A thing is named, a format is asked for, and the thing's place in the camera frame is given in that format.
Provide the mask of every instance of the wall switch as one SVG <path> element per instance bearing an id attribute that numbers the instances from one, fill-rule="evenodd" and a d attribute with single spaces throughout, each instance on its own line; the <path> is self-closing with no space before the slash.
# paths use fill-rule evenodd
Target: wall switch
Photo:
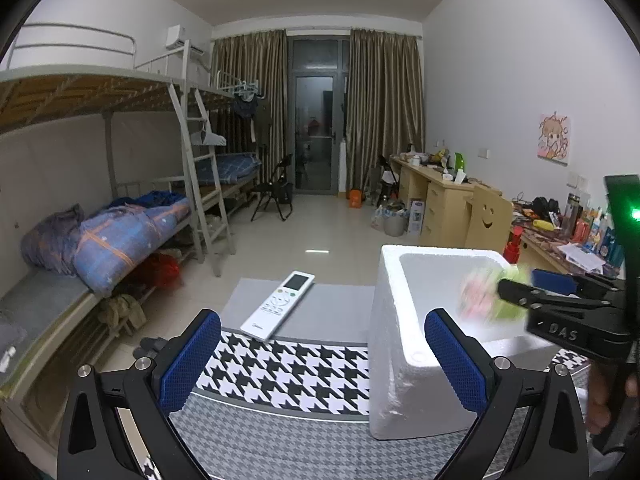
<path id="1" fill-rule="evenodd" d="M 578 187 L 578 174 L 575 171 L 569 172 L 569 179 L 567 179 L 566 184 L 574 189 Z"/>
<path id="2" fill-rule="evenodd" d="M 581 191 L 586 191 L 589 187 L 589 179 L 585 176 L 578 175 L 578 189 Z"/>

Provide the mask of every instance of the black chair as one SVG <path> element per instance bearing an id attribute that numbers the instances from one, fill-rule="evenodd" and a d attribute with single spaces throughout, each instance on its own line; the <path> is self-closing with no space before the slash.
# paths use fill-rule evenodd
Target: black chair
<path id="1" fill-rule="evenodd" d="M 398 180 L 396 179 L 396 174 L 394 173 L 394 171 L 391 169 L 391 164 L 389 164 L 388 160 L 386 160 L 386 158 L 382 155 L 378 156 L 378 165 L 382 166 L 382 171 L 390 171 L 391 175 L 393 177 L 394 183 L 393 184 L 389 184 L 387 182 L 384 182 L 382 179 L 380 180 L 380 184 L 381 184 L 381 189 L 380 189 L 380 195 L 378 196 L 378 203 L 376 204 L 376 207 L 379 207 L 380 204 L 382 204 L 382 201 L 385 198 L 390 198 L 391 195 L 395 194 L 396 197 L 398 196 L 398 194 L 400 193 L 400 183 L 398 182 Z"/>
<path id="2" fill-rule="evenodd" d="M 293 213 L 293 183 L 289 182 L 289 179 L 287 178 L 287 168 L 290 165 L 291 154 L 289 153 L 289 155 L 285 155 L 273 169 L 273 173 L 271 173 L 271 177 L 268 182 L 258 184 L 254 187 L 254 191 L 260 193 L 260 200 L 258 200 L 258 205 L 255 207 L 254 214 L 251 216 L 251 222 L 254 221 L 255 214 L 258 212 L 258 209 L 262 204 L 262 200 L 266 196 L 268 196 L 269 199 L 264 205 L 263 211 L 267 211 L 269 202 L 273 198 L 273 201 L 276 203 L 276 207 L 278 208 L 280 219 L 283 222 L 289 218 L 291 213 Z M 289 213 L 286 216 L 282 215 L 280 204 L 289 204 Z"/>

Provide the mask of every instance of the glass door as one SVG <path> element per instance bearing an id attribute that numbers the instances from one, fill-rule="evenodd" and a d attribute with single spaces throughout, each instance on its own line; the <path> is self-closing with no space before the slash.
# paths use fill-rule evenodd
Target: glass door
<path id="1" fill-rule="evenodd" d="M 298 192 L 336 194 L 348 38 L 290 38 L 289 151 Z"/>

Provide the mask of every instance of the bed ladder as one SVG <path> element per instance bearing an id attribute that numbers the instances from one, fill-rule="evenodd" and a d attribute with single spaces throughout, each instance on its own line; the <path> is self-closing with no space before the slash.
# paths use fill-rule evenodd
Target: bed ladder
<path id="1" fill-rule="evenodd" d="M 180 123 L 180 134 L 182 137 L 183 146 L 183 164 L 184 164 L 184 186 L 187 196 L 190 199 L 191 205 L 191 229 L 193 231 L 193 241 L 196 248 L 196 254 L 198 261 L 202 263 L 204 261 L 204 255 L 202 254 L 202 243 L 200 241 L 200 235 L 204 238 L 204 242 L 207 248 L 207 256 L 213 273 L 216 276 L 220 276 L 220 261 L 218 256 L 214 253 L 213 242 L 223 232 L 226 232 L 226 242 L 231 254 L 236 253 L 236 248 L 231 235 L 231 228 L 229 227 L 228 217 L 226 216 L 225 201 L 222 197 L 222 186 L 220 185 L 220 176 L 218 175 L 218 164 L 216 162 L 216 153 L 214 146 L 209 147 L 209 153 L 207 155 L 193 156 L 193 147 L 191 146 L 191 136 L 189 133 L 188 121 L 195 120 L 201 121 L 205 125 L 206 132 L 213 135 L 211 130 L 211 124 L 209 121 L 209 113 L 207 112 L 202 96 L 197 88 L 193 89 L 193 94 L 198 105 L 200 117 L 188 117 L 188 93 L 189 89 L 185 89 L 182 86 L 182 96 L 178 99 L 178 94 L 175 91 L 173 83 L 167 85 L 169 96 L 171 97 L 172 104 L 174 105 L 175 113 L 178 116 Z M 220 146 L 226 146 L 226 139 L 222 136 L 220 138 Z M 209 159 L 211 161 L 211 169 L 213 170 L 213 179 L 215 189 L 212 193 L 207 195 L 207 199 L 214 198 L 212 205 L 216 203 L 220 207 L 220 216 L 222 218 L 222 224 L 214 231 L 210 231 L 205 218 L 205 211 L 203 206 L 203 199 L 200 193 L 200 186 L 198 184 L 198 173 L 196 172 L 196 162 L 199 160 Z"/>

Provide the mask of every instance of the blue gripper pad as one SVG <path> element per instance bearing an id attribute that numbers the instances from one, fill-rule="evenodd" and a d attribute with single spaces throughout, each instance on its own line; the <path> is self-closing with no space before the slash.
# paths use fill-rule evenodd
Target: blue gripper pad
<path id="1" fill-rule="evenodd" d="M 220 341 L 220 317 L 203 310 L 156 358 L 158 405 L 165 415 L 181 410 Z"/>
<path id="2" fill-rule="evenodd" d="M 478 415 L 484 412 L 495 378 L 482 345 L 464 335 L 442 308 L 427 314 L 424 335 L 462 406 Z"/>
<path id="3" fill-rule="evenodd" d="M 531 272 L 531 284 L 537 288 L 566 296 L 575 294 L 578 290 L 577 284 L 571 276 L 542 269 L 535 269 Z"/>

